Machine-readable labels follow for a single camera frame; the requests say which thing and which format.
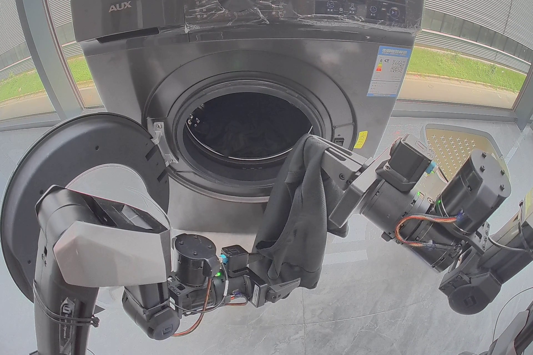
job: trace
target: black garment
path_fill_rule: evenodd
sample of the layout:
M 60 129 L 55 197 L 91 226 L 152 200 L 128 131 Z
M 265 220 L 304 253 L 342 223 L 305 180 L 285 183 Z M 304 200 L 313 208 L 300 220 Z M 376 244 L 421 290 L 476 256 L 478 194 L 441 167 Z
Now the black garment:
M 327 233 L 348 234 L 348 224 L 338 228 L 327 220 L 343 194 L 320 168 L 327 148 L 304 135 L 278 174 L 254 242 L 254 252 L 265 258 L 252 266 L 267 270 L 271 283 L 300 278 L 301 287 L 315 288 Z

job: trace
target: metal pillar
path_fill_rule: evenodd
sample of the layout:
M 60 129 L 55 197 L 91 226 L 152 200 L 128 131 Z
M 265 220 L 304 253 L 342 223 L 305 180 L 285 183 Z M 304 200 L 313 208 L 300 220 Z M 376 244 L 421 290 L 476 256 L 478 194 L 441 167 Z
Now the metal pillar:
M 70 75 L 46 0 L 15 0 L 26 44 L 60 119 L 80 114 L 81 97 Z
M 529 67 L 528 75 L 516 101 L 513 105 L 516 114 L 516 125 L 522 131 L 533 115 L 533 64 Z

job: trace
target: yellow warning sticker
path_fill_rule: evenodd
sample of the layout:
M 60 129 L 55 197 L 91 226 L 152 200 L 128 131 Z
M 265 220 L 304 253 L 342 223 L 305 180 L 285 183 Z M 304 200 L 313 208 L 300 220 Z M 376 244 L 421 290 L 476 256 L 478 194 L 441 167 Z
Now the yellow warning sticker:
M 367 136 L 368 132 L 366 130 L 364 132 L 359 132 L 359 137 L 357 138 L 357 142 L 354 145 L 354 148 L 363 148 Z

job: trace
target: road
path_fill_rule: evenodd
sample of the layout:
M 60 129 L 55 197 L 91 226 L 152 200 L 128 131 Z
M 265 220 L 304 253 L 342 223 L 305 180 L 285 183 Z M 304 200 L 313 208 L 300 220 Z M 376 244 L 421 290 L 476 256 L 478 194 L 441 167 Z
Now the road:
M 102 104 L 95 86 L 83 87 L 79 90 L 85 106 Z M 0 120 L 7 120 L 25 115 L 52 112 L 54 107 L 46 94 L 28 96 L 22 99 L 12 99 L 0 104 Z
M 85 106 L 101 104 L 96 87 L 84 87 L 79 92 Z M 408 75 L 403 81 L 399 97 L 402 99 L 436 100 L 512 108 L 516 93 L 455 79 Z M 0 104 L 0 120 L 53 110 L 54 108 L 45 94 L 13 99 Z
M 399 97 L 512 108 L 516 93 L 456 79 L 407 75 Z

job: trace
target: aux logo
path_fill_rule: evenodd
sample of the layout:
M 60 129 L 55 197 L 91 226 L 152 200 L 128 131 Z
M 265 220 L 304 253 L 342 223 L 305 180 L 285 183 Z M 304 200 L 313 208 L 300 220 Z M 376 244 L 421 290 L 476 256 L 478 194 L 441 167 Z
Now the aux logo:
M 109 12 L 113 12 L 113 11 L 121 11 L 122 9 L 128 9 L 129 7 L 131 7 L 130 3 L 132 1 L 124 1 L 122 2 L 122 4 L 116 4 L 116 5 L 111 5 L 111 7 L 109 8 Z

